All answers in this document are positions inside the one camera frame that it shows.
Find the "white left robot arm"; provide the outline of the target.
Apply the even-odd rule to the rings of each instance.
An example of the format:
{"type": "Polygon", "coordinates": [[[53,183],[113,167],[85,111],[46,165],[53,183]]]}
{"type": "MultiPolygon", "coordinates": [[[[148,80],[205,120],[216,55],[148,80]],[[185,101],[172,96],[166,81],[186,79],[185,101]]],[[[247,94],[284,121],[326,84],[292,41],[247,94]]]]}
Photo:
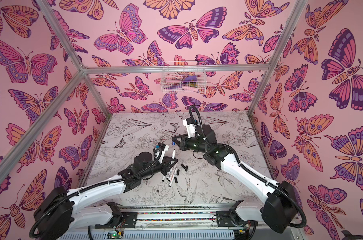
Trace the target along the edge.
{"type": "Polygon", "coordinates": [[[110,196],[127,193],[157,173],[166,176],[177,162],[177,158],[165,156],[160,149],[154,154],[142,152],[134,158],[133,164],[108,180],[77,189],[55,188],[34,212],[35,222],[29,237],[56,240],[70,229],[89,225],[117,226],[120,213],[115,204],[107,204],[106,210],[100,211],[90,208],[87,214],[81,211],[110,196]]]}

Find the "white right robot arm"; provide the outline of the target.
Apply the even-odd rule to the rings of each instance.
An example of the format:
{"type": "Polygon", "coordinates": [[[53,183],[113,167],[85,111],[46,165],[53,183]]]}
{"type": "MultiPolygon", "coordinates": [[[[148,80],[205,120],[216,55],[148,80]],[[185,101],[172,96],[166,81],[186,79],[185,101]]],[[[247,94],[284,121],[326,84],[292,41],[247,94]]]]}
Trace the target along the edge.
{"type": "Polygon", "coordinates": [[[188,128],[187,134],[172,137],[172,141],[181,151],[202,153],[210,165],[235,177],[263,203],[260,209],[251,209],[244,200],[237,201],[229,209],[229,218],[234,225],[264,222],[281,234],[287,227],[301,228],[306,224],[305,221],[300,224],[292,222],[297,214],[302,213],[293,186],[286,181],[278,183],[242,162],[234,148],[217,142],[209,125],[203,125],[199,130],[188,128]]]}

